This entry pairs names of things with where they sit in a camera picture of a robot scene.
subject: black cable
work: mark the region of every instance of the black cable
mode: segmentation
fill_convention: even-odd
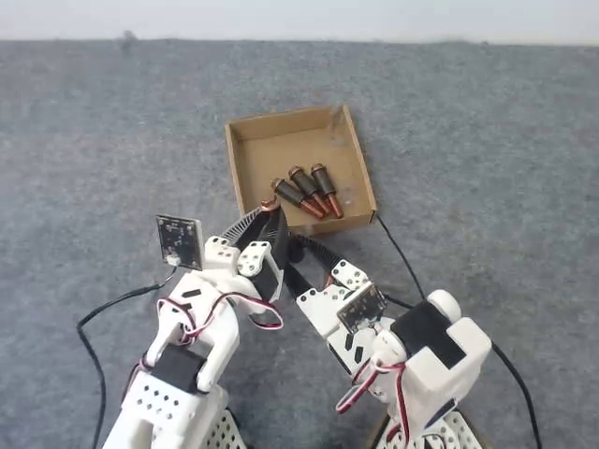
[[[541,433],[539,432],[539,426],[536,422],[536,413],[534,412],[534,404],[533,398],[531,398],[531,393],[528,391],[528,387],[526,386],[524,379],[522,379],[522,376],[520,376],[520,373],[518,372],[514,364],[509,360],[509,358],[507,358],[507,355],[505,355],[504,351],[502,351],[502,349],[499,346],[497,346],[497,343],[495,343],[495,341],[492,342],[492,347],[495,354],[502,359],[502,362],[504,362],[505,367],[509,369],[509,372],[512,374],[512,376],[514,376],[514,379],[516,379],[516,382],[518,383],[520,390],[522,390],[524,400],[526,400],[526,407],[528,408],[528,415],[531,418],[531,425],[533,426],[533,435],[534,440],[536,441],[536,447],[538,449],[542,449],[543,442],[541,442]]]
[[[426,301],[427,297],[424,294],[424,290],[422,289],[422,286],[420,285],[420,281],[418,280],[417,275],[414,273],[414,270],[412,269],[412,266],[410,265],[408,258],[403,253],[402,248],[400,248],[400,245],[397,243],[397,241],[395,241],[393,236],[391,236],[391,231],[389,231],[389,228],[387,227],[387,225],[385,224],[385,222],[383,221],[381,216],[379,214],[376,214],[376,218],[378,220],[378,223],[380,223],[381,226],[383,226],[383,229],[385,229],[385,233],[387,234],[387,237],[389,238],[389,240],[391,240],[391,243],[393,244],[393,246],[395,247],[397,252],[402,257],[403,263],[408,268],[408,271],[410,271],[410,275],[412,276],[412,279],[414,280],[414,283],[416,284],[416,288],[418,289],[420,297],[422,298],[423,301]]]
[[[387,293],[384,293],[383,297],[385,297],[385,299],[387,301],[392,302],[393,304],[397,304],[398,306],[403,307],[404,309],[412,309],[414,307],[412,304],[408,304],[407,302],[404,302],[401,299],[392,297],[392,296],[388,295]]]
[[[412,279],[414,280],[414,283],[416,284],[416,288],[418,289],[418,292],[420,293],[422,300],[423,301],[426,300],[426,297],[424,295],[424,290],[422,289],[422,286],[420,285],[420,282],[418,281],[418,277],[412,270],[412,266],[410,265],[407,258],[405,257],[405,254],[403,253],[402,249],[400,248],[400,245],[397,243],[397,241],[395,241],[393,236],[391,236],[391,233],[389,232],[388,227],[385,225],[385,223],[381,219],[381,216],[377,214],[376,218],[378,219],[378,222],[381,224],[381,226],[383,226],[383,229],[385,229],[387,237],[389,238],[389,240],[391,240],[391,243],[393,244],[395,249],[398,251],[398,253],[402,257],[403,262],[405,263],[406,267],[408,268],[408,271],[410,271],[410,274],[412,275]],[[395,297],[391,297],[387,294],[383,294],[383,295],[387,299],[387,301],[392,302],[393,304],[397,304],[398,306],[402,306],[406,309],[412,309],[414,307],[413,305],[403,302]],[[497,345],[497,343],[495,343],[495,341],[491,341],[491,347],[493,348],[493,352],[502,360],[502,362],[504,362],[505,367],[512,374],[512,376],[518,383],[520,390],[522,391],[522,394],[524,395],[524,399],[526,400],[526,407],[528,409],[528,415],[530,416],[530,419],[531,419],[531,426],[533,427],[533,435],[534,435],[534,440],[536,441],[536,447],[537,447],[537,449],[542,449],[543,442],[541,441],[541,433],[539,432],[539,426],[536,421],[536,413],[534,411],[533,398],[531,397],[531,393],[528,390],[528,386],[526,386],[524,379],[522,379],[522,376],[520,375],[520,373],[518,372],[518,370],[516,369],[514,364],[509,360],[509,358],[507,358],[507,355],[505,355],[504,351],[502,351],[502,349]]]
[[[160,290],[165,284],[170,281],[175,274],[177,268],[175,267],[170,275],[165,279],[162,283],[155,283],[149,287],[142,287],[136,290],[131,290],[124,295],[113,299],[112,301],[103,304],[92,311],[90,311],[87,315],[85,315],[78,323],[77,323],[77,333],[79,334],[79,338],[85,346],[87,350],[87,354],[89,354],[90,358],[94,362],[95,372],[97,372],[97,377],[100,380],[100,409],[98,411],[97,421],[95,423],[95,432],[94,432],[94,442],[92,443],[92,449],[96,449],[99,439],[100,439],[100,431],[102,430],[102,425],[104,424],[104,414],[106,411],[106,378],[104,377],[104,370],[100,365],[100,360],[97,358],[97,355],[92,347],[92,343],[89,341],[85,332],[83,332],[83,327],[87,325],[90,321],[92,321],[99,313],[105,311],[106,309],[119,304],[131,297],[140,297],[141,295],[145,295],[154,290]]]

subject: gray carpet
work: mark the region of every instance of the gray carpet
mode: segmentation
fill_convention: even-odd
[[[75,322],[160,279],[153,215],[237,216],[223,126],[347,102],[380,210],[428,291],[443,287],[511,356],[546,447],[599,422],[599,50],[184,41],[0,43],[0,446],[89,447],[98,405]],[[326,242],[405,300],[378,225]],[[287,295],[277,334],[242,325],[222,384],[256,448],[359,448],[382,408],[338,416],[342,369]],[[104,435],[156,320],[150,297],[89,332]],[[496,448],[531,448],[491,356],[463,404]]]

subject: cardboard box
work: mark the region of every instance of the cardboard box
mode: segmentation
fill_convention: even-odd
[[[318,221],[285,200],[291,230],[312,235],[367,225],[376,212],[373,189],[347,106],[310,108],[237,120],[226,126],[226,143],[241,214],[271,199],[270,182],[288,180],[292,166],[310,173],[327,167],[344,217]]]

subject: white wall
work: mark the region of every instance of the white wall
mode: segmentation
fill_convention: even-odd
[[[0,39],[599,44],[598,0],[0,0]]]

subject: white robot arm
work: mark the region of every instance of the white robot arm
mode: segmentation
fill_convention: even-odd
[[[220,420],[230,418],[224,414],[227,393],[217,382],[240,341],[234,308],[258,327],[283,325],[271,305],[286,263],[283,210],[251,212],[222,236],[210,237],[202,253],[198,222],[157,218],[165,260],[191,270],[158,300],[157,334],[139,361],[105,449],[206,447]],[[273,322],[256,320],[266,313]],[[228,419],[226,427],[231,441],[223,446],[244,448],[230,429],[235,423]]]
[[[285,270],[299,308],[352,378],[337,412],[369,391],[388,413],[374,448],[481,447],[455,409],[475,383],[491,342],[461,316],[453,296],[437,290],[399,318],[383,317],[385,298],[366,273],[312,239],[295,240],[330,275],[317,290],[295,268]]]

